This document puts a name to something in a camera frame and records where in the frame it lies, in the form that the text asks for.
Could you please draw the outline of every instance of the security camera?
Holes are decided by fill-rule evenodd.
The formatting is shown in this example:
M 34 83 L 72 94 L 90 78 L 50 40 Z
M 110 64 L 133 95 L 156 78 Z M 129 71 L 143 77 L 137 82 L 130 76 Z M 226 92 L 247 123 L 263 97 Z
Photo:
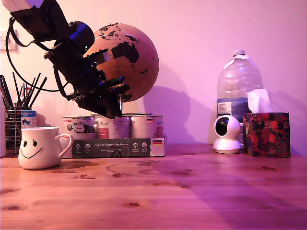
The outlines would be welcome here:
M 240 123 L 230 115 L 224 115 L 217 118 L 213 125 L 218 139 L 215 140 L 213 148 L 218 153 L 234 154 L 238 153 L 241 144 L 236 139 L 240 133 Z

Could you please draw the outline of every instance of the pen holder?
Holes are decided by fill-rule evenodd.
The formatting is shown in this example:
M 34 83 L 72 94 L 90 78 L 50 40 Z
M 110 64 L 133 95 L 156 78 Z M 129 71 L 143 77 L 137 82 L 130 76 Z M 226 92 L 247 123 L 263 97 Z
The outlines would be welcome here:
M 21 111 L 32 110 L 31 107 L 5 107 L 6 150 L 18 153 L 21 143 Z

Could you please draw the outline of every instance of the wall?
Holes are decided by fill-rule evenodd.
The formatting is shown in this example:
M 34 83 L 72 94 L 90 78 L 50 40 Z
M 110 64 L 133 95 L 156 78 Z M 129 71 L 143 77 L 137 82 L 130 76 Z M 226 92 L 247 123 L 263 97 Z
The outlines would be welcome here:
M 257 64 L 275 111 L 290 112 L 292 153 L 307 156 L 306 53 L 307 1 L 304 0 L 58 0 L 66 19 L 83 21 L 93 31 L 109 23 L 126 23 L 145 32 L 160 59 L 157 81 L 143 98 L 124 105 L 124 112 L 165 115 L 169 143 L 213 143 L 216 84 L 233 51 L 244 49 Z M 2 6 L 1 28 L 10 15 Z M 22 42 L 31 37 L 20 26 Z M 12 54 L 29 81 L 47 76 L 56 88 L 52 65 L 35 45 Z M 1 74 L 12 68 L 1 54 Z M 61 127 L 63 115 L 91 112 L 67 102 L 60 93 L 42 92 L 35 105 L 47 125 Z

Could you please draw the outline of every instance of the smiley face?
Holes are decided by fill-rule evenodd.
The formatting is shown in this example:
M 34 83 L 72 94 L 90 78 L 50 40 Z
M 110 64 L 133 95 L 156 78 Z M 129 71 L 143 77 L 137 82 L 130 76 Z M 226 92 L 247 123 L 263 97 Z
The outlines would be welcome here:
M 27 145 L 29 146 L 28 141 L 25 141 L 25 140 L 24 140 L 24 144 L 23 144 L 24 148 L 26 148 Z M 33 146 L 34 146 L 35 149 L 36 149 L 36 147 L 37 147 L 37 142 L 36 142 L 34 139 L 33 139 Z M 20 152 L 21 152 L 21 154 L 22 154 L 25 158 L 30 159 L 30 158 L 34 157 L 36 154 L 38 154 L 42 149 L 43 149 L 43 147 L 41 147 L 34 155 L 32 155 L 32 156 L 30 156 L 30 157 L 26 157 L 26 156 L 23 154 L 22 149 L 20 149 Z

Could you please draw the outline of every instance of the cork globe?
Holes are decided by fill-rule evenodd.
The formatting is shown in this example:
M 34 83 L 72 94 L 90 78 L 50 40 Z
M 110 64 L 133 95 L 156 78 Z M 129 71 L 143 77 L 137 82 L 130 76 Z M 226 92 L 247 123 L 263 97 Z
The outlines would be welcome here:
M 95 42 L 84 56 L 108 49 L 104 63 L 94 60 L 97 69 L 105 73 L 107 80 L 125 77 L 130 90 L 125 92 L 124 102 L 144 96 L 153 87 L 159 72 L 158 54 L 150 38 L 138 28 L 121 23 L 104 26 L 94 35 Z

